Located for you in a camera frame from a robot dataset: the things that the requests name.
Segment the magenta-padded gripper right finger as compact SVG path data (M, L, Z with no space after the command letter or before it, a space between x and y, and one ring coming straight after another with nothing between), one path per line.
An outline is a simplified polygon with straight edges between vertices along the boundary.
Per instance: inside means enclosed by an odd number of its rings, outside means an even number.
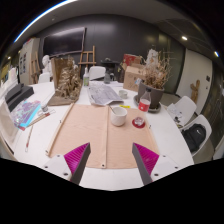
M132 154L136 160L143 185L148 185L180 169L180 166L169 156L158 155L137 143L132 145Z

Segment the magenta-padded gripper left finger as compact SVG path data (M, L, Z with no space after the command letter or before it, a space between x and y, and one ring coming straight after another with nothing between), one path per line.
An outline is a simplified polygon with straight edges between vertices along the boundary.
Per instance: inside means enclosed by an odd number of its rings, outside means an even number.
M43 165L43 169L78 185L90 153L90 144L85 143L65 155L55 155Z

